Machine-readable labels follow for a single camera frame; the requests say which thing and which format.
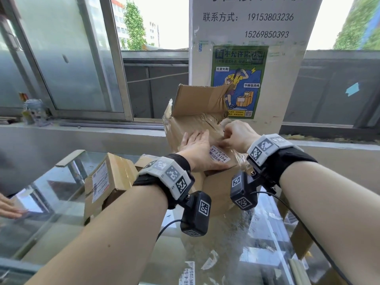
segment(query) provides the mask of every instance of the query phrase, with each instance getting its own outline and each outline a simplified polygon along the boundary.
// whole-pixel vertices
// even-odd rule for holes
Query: forearm
[[[354,284],[378,284],[380,196],[313,162],[293,163],[280,186],[344,274]]]
[[[27,285],[138,284],[167,208],[167,198],[158,186],[132,187]]]

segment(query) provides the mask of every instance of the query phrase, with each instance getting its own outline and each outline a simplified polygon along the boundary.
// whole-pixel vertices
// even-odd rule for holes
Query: yellow shirt
[[[235,86],[237,86],[238,83],[239,83],[240,81],[243,80],[243,78],[244,78],[244,76],[241,76],[241,75],[240,75],[240,76],[236,76],[235,79],[234,79],[234,74],[230,74],[230,75],[227,76],[227,80],[228,80],[228,79],[232,80],[232,83],[233,83]]]

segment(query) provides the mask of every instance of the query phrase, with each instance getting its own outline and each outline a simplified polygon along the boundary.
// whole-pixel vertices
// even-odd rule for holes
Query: green poster
[[[267,55],[268,46],[214,46],[211,85],[235,85],[225,95],[229,117],[254,118]]]

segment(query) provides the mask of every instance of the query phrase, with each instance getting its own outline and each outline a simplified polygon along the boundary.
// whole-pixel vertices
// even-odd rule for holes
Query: cartoon woman
[[[225,95],[225,98],[224,100],[226,100],[226,102],[228,102],[228,109],[229,110],[232,110],[236,107],[236,104],[235,105],[232,105],[231,104],[231,95],[234,95],[235,93],[235,89],[236,89],[236,86],[238,85],[238,83],[244,79],[248,79],[248,74],[245,70],[243,69],[236,69],[235,71],[235,74],[230,74],[228,75],[225,79],[224,79],[224,83],[223,85],[227,85],[227,84],[231,84],[233,83],[235,85],[235,88],[234,90],[232,91],[229,91],[226,95]]]

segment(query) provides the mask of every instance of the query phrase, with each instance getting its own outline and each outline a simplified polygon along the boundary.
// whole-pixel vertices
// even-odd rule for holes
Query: hand
[[[22,216],[23,213],[26,213],[27,210],[17,209],[13,202],[0,193],[0,216],[17,219]]]
[[[254,141],[260,138],[250,125],[240,120],[235,120],[228,123],[224,127],[224,140],[219,143],[221,147],[231,147],[239,153],[247,153],[247,150]]]
[[[177,153],[189,162],[191,171],[204,172],[207,170],[225,170],[230,166],[210,157],[209,130],[195,131],[190,137],[183,135],[180,151]]]

